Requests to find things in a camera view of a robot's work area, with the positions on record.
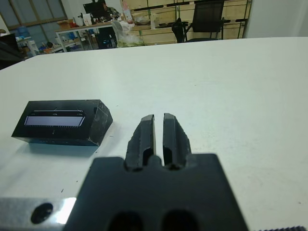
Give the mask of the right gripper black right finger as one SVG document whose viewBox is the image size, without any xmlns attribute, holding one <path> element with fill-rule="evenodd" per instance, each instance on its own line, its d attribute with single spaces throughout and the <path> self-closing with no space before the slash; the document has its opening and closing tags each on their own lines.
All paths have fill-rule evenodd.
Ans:
<svg viewBox="0 0 308 231">
<path fill-rule="evenodd" d="M 165 168 L 179 170 L 185 167 L 187 156 L 191 155 L 191 146 L 177 118 L 164 113 L 163 120 L 163 157 Z"/>
</svg>

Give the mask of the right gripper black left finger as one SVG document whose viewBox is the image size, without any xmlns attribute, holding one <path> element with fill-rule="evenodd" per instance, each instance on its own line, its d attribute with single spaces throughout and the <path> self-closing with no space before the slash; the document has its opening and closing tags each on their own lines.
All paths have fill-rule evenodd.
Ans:
<svg viewBox="0 0 308 231">
<path fill-rule="evenodd" d="M 151 156 L 156 155 L 154 115 L 143 117 L 128 142 L 125 168 L 140 171 L 147 166 Z"/>
</svg>

